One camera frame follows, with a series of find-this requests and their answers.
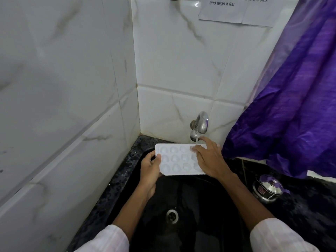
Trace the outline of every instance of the silicone mold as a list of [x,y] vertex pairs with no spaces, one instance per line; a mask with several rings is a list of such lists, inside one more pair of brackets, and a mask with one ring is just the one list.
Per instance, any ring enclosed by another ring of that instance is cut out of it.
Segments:
[[156,144],[155,155],[161,154],[160,172],[170,175],[205,174],[198,165],[196,153],[190,147],[196,144]]

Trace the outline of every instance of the rolled-up sleeve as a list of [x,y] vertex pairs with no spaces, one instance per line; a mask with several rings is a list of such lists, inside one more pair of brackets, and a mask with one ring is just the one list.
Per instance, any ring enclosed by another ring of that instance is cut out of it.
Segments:
[[258,223],[250,234],[254,252],[319,252],[288,225],[276,218]]
[[129,242],[122,229],[108,225],[75,252],[128,252],[128,249]]

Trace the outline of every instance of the person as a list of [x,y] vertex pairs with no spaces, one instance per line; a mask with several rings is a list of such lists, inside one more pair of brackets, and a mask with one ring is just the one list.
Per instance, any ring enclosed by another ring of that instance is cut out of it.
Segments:
[[[200,145],[192,148],[197,153],[198,164],[210,177],[217,179],[233,200],[247,228],[254,252],[318,252],[312,244],[276,219],[246,188],[233,173],[221,154],[221,147],[206,137],[207,149]],[[122,207],[111,225],[81,246],[76,252],[127,252],[129,241],[140,220],[148,200],[154,195],[155,183],[160,174],[161,155],[149,153],[141,162],[140,182]]]

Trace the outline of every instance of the red sticker label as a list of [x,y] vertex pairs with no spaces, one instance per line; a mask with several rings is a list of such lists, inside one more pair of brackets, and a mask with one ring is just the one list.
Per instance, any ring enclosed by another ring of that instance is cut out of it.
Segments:
[[258,187],[258,191],[259,191],[259,193],[261,193],[262,195],[266,193],[266,191],[265,191],[261,186]]

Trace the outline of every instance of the drain hole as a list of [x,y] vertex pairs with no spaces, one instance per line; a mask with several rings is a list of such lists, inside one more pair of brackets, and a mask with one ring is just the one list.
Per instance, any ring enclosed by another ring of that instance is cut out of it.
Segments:
[[166,213],[166,221],[175,224],[179,220],[179,215],[176,210],[168,210]]

